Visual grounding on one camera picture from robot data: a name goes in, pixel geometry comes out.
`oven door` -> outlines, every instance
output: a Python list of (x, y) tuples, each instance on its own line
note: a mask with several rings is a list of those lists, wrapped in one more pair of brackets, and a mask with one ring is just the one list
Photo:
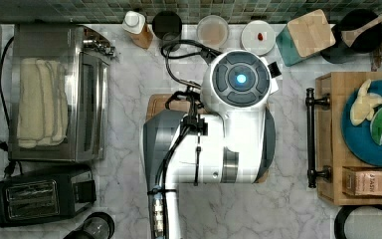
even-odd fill
[(108, 65), (99, 57), (80, 55), (76, 160), (104, 157)]

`blue light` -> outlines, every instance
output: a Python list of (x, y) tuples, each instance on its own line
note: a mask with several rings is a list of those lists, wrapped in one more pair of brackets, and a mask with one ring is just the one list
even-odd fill
[(242, 84), (242, 83), (247, 81), (247, 78), (246, 78), (246, 76), (241, 74), (241, 75), (238, 75), (237, 81)]

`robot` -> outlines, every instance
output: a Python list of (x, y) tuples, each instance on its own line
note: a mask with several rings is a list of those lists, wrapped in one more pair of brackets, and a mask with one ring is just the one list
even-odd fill
[[(278, 90), (277, 65), (247, 51), (201, 48), (209, 63), (202, 85), (180, 80), (187, 91), (166, 104), (186, 99), (189, 112), (164, 110), (141, 132), (151, 238), (182, 238), (179, 183), (254, 183), (274, 158), (276, 130), (267, 104)], [(203, 106), (208, 115), (197, 114)]]

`gray tile backsplash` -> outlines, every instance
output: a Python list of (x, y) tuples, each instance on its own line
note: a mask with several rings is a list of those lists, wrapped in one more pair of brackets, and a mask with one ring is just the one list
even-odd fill
[(252, 20), (285, 23), (322, 9), (333, 23), (353, 9), (382, 12), (382, 0), (41, 0), (35, 1), (34, 5), (26, 4), (31, 1), (12, 1), (10, 4), (14, 6), (8, 6), (8, 1), (0, 1), (5, 4), (0, 6), (0, 22), (121, 23), (129, 10), (139, 11), (151, 22), (158, 12), (170, 10), (188, 24), (198, 23), (208, 15), (219, 15), (232, 24)]

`white container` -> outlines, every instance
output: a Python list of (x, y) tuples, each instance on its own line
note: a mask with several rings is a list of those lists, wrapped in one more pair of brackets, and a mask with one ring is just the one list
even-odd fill
[(150, 47), (153, 34), (150, 32), (143, 15), (133, 11), (127, 12), (122, 28), (128, 33), (135, 45), (144, 49)]
[(229, 27), (225, 19), (210, 15), (200, 20), (197, 26), (197, 38), (203, 45), (219, 49), (229, 37)]
[(275, 30), (265, 21), (253, 21), (245, 26), (241, 34), (241, 45), (244, 50), (258, 56), (269, 52), (276, 43)]

